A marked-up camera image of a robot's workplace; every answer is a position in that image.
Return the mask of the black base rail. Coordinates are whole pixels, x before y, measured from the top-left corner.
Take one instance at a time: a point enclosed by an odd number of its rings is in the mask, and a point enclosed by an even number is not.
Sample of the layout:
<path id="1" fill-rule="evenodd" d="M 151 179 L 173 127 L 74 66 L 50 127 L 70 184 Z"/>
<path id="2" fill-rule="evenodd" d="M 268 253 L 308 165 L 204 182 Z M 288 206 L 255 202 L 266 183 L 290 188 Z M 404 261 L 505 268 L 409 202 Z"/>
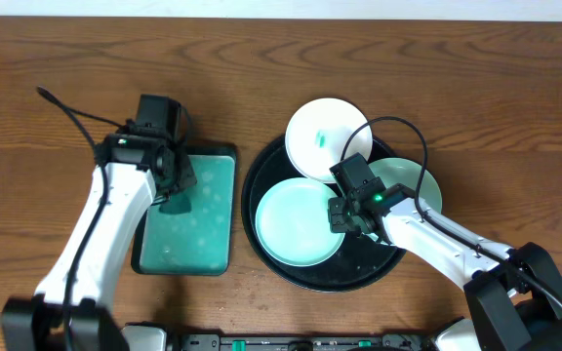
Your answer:
<path id="1" fill-rule="evenodd" d="M 342 351 L 342 350 L 436 350 L 418 334 L 384 335 L 219 335 L 184 334 L 168 348 L 175 351 Z"/>

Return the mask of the green sponge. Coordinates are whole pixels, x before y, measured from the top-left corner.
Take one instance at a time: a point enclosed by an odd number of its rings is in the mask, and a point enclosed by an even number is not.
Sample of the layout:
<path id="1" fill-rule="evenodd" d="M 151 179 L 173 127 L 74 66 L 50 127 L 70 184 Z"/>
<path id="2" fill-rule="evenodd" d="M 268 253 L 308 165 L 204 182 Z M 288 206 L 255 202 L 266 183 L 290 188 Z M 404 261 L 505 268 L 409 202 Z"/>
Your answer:
<path id="1" fill-rule="evenodd" d="M 159 208 L 159 212 L 165 215 L 182 215 L 191 211 L 191 201 L 185 192 L 173 193 Z"/>

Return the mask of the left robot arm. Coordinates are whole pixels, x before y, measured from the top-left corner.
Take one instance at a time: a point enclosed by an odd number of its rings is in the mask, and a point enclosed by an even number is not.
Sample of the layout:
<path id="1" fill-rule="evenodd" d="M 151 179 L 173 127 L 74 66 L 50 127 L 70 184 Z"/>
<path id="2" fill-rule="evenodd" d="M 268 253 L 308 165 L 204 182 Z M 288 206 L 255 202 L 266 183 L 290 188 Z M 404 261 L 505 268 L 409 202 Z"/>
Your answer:
<path id="1" fill-rule="evenodd" d="M 159 196 L 194 184 L 186 148 L 167 137 L 110 134 L 85 207 L 57 263 L 30 299 L 0 316 L 9 350 L 127 350 L 111 316 L 118 277 L 143 215 Z"/>

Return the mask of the black round tray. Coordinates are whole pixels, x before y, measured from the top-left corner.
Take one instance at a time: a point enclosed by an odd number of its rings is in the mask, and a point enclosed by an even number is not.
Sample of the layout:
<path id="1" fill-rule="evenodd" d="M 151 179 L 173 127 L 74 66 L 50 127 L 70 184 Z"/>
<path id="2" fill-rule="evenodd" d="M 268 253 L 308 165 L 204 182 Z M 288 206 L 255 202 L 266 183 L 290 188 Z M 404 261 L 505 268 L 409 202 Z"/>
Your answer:
<path id="1" fill-rule="evenodd" d="M 266 253 L 255 228 L 257 206 L 273 185 L 300 175 L 287 156 L 284 136 L 267 145 L 247 172 L 241 194 L 241 215 L 246 236 L 259 259 L 286 281 L 322 293 L 358 290 L 391 271 L 406 252 L 377 244 L 365 236 L 345 236 L 333 256 L 313 266 L 288 265 Z"/>

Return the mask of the green rectangular water tray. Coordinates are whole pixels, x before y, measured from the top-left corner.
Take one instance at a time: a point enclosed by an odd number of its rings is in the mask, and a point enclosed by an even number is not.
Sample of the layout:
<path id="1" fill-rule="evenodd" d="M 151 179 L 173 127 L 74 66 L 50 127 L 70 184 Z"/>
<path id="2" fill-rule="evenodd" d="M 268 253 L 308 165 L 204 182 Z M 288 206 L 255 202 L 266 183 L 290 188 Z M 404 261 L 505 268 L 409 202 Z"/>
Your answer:
<path id="1" fill-rule="evenodd" d="M 131 266 L 145 275 L 219 276 L 229 263 L 235 147 L 230 144 L 189 146 L 187 154 L 197 183 L 185 192 L 188 214 L 161 214 L 148 209 L 136 231 Z"/>

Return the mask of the white plate top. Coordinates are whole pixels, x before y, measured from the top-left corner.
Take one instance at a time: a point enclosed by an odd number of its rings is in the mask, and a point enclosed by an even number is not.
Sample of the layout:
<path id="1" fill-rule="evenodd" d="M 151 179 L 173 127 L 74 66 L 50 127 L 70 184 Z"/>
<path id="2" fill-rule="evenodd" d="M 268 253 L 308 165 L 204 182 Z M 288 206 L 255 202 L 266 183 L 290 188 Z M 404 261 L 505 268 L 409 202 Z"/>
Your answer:
<path id="1" fill-rule="evenodd" d="M 291 164 L 305 177 L 334 183 L 330 168 L 340 161 L 349 137 L 367 122 L 357 107 L 339 98 L 323 97 L 304 104 L 285 133 Z"/>

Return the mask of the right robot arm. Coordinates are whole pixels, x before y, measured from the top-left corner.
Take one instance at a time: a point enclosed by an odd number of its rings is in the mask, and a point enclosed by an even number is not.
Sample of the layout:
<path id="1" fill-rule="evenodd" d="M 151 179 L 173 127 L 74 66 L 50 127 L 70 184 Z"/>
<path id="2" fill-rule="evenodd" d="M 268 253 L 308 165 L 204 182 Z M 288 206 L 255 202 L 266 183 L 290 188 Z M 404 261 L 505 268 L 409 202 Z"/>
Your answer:
<path id="1" fill-rule="evenodd" d="M 562 276 L 534 243 L 518 249 L 435 212 L 403 185 L 328 202 L 335 232 L 415 254 L 462 289 L 470 313 L 430 337 L 434 350 L 562 350 Z"/>

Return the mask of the pale green plate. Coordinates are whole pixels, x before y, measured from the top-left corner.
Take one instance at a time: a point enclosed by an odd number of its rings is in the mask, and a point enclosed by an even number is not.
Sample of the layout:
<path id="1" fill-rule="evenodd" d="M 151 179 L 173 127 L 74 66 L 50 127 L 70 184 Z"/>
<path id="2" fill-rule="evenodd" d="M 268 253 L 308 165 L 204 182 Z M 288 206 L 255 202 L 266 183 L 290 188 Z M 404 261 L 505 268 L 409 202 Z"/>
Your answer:
<path id="1" fill-rule="evenodd" d="M 415 188 L 422 168 L 420 164 L 414 161 L 392 157 L 371 162 L 369 167 L 373 174 L 378 176 L 387 188 L 397 183 L 409 188 Z M 424 172 L 420 196 L 433 210 L 442 213 L 443 198 L 441 189 L 435 177 L 429 171 Z"/>
<path id="2" fill-rule="evenodd" d="M 256 235 L 265 252 L 295 267 L 322 263 L 341 247 L 342 233 L 331 231 L 328 201 L 336 193 L 305 177 L 285 179 L 265 192 L 255 217 Z"/>

